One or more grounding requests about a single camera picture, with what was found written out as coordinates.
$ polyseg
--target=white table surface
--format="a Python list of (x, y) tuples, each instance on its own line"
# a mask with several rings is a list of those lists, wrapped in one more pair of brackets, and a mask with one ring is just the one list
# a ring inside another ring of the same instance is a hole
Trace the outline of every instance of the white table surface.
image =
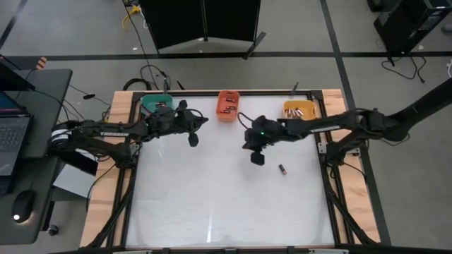
[[(175, 97), (174, 104), (181, 99)], [(334, 244), (313, 135), (267, 147), (260, 167), (251, 163), (251, 151), (242, 149), (244, 127), (237, 120), (218, 121), (217, 97), (185, 99), (209, 122), (197, 132), (197, 147), (189, 146), (188, 134), (143, 146), (126, 247)], [(239, 111), (252, 119), (265, 114), (276, 120), (288, 99), (245, 96)]]

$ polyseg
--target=yellow bin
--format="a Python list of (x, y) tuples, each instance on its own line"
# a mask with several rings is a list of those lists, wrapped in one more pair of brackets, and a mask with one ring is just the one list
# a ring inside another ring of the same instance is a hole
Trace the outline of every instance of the yellow bin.
[(303, 120), (312, 120), (316, 118), (314, 113), (314, 103), (309, 100), (293, 100), (284, 102), (284, 109), (282, 111), (282, 117), (285, 118), (286, 109), (296, 109), (298, 108), (303, 112)]

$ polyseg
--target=computer mouse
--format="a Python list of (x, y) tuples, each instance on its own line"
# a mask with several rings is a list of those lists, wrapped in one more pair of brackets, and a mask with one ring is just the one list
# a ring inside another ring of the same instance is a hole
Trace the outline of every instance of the computer mouse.
[(33, 190), (24, 190), (19, 193), (14, 200), (11, 215), (17, 223), (26, 221), (33, 211), (33, 203), (35, 202), (35, 192)]

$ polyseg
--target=black partition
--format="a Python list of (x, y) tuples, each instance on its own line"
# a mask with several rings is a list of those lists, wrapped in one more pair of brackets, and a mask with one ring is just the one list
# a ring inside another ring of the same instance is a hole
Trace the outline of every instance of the black partition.
[(204, 36), (201, 0), (140, 0), (157, 50)]
[(261, 0), (205, 0), (207, 35), (253, 42)]
[(265, 37), (257, 37), (261, 0), (139, 0), (155, 47), (208, 37), (253, 42), (244, 59)]

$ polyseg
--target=yellow cable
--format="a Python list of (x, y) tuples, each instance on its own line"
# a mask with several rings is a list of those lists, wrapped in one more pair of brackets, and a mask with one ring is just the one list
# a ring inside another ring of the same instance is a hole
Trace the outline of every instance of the yellow cable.
[[(137, 6), (133, 6), (132, 11), (129, 13), (129, 15), (132, 16), (133, 14), (136, 14), (136, 13), (140, 13), (140, 8), (138, 8)], [(122, 19), (122, 29), (124, 29), (124, 30), (127, 30), (126, 21), (129, 18), (129, 15), (125, 16)]]
[(125, 16), (124, 19), (122, 20), (122, 29), (127, 30), (125, 22), (127, 21), (127, 19), (129, 18), (129, 16)]

